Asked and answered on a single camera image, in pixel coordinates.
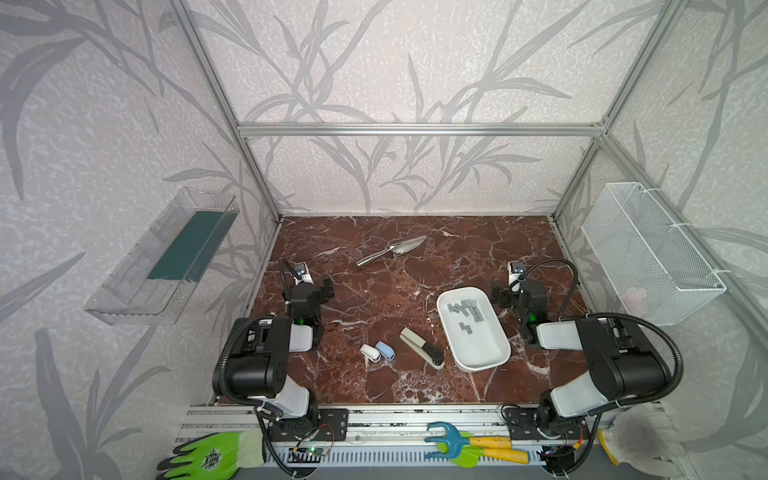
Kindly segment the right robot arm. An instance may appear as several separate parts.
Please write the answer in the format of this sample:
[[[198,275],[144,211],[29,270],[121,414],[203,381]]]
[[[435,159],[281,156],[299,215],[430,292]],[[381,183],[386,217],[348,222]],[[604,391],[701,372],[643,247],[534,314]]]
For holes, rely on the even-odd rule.
[[[530,278],[548,264],[565,265],[572,274],[556,320],[548,318],[546,287]],[[507,273],[505,286],[492,285],[491,303],[511,310],[525,344],[581,352],[586,361],[584,374],[540,396],[530,417],[542,436],[557,439],[588,417],[658,401],[681,383],[681,350],[657,325],[619,312],[565,315],[579,283],[572,262],[563,258],[545,258],[531,266],[510,262]]]

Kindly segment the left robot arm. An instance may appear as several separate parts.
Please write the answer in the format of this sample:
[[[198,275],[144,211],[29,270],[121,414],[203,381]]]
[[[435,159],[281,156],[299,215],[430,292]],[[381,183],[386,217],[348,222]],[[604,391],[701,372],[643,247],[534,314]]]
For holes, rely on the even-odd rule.
[[[286,314],[240,318],[230,331],[212,375],[216,396],[252,406],[272,421],[319,421],[314,394],[288,374],[292,353],[317,349],[324,326],[321,306],[335,296],[332,280],[301,281],[284,289]]]

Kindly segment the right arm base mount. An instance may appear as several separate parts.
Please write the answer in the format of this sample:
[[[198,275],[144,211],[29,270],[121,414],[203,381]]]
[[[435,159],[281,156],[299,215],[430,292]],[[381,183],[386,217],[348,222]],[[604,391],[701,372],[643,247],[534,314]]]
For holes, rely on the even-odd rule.
[[[501,417],[512,440],[564,441],[575,443],[588,431],[583,417],[555,419],[544,425],[538,419],[537,408],[507,404],[501,407]]]

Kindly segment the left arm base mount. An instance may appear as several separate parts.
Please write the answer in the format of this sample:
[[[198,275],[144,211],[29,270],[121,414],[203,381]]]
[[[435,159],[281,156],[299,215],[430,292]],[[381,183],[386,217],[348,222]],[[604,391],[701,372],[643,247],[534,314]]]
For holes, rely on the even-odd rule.
[[[320,408],[296,419],[279,420],[268,427],[273,442],[344,441],[349,426],[348,409]]]

